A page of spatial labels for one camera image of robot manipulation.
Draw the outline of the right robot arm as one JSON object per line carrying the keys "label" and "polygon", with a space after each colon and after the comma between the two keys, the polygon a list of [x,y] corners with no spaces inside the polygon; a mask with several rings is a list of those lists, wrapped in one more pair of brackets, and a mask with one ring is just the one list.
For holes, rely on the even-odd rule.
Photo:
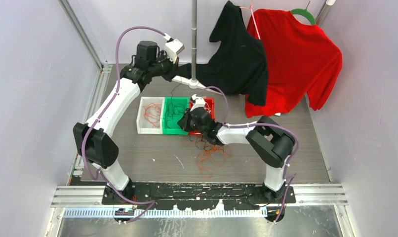
{"label": "right robot arm", "polygon": [[196,108],[186,109],[177,124],[185,132],[198,131],[212,145],[250,145],[266,164],[264,198],[275,203],[286,193],[286,167],[300,141],[270,117],[262,116],[252,123],[228,124],[217,122],[205,109]]}

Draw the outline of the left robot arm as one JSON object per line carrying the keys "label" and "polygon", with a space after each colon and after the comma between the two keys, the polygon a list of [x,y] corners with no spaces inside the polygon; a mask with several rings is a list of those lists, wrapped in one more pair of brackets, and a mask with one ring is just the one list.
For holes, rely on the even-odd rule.
{"label": "left robot arm", "polygon": [[119,148],[111,139],[112,133],[128,106],[137,98],[152,78],[172,80],[176,76],[179,53],[184,45],[177,39],[166,42],[160,49],[153,41],[137,45],[132,62],[119,71],[113,91],[95,114],[85,123],[76,123],[73,134],[78,154],[85,164],[92,164],[105,177],[114,197],[122,204],[132,201],[132,180],[118,161]]}

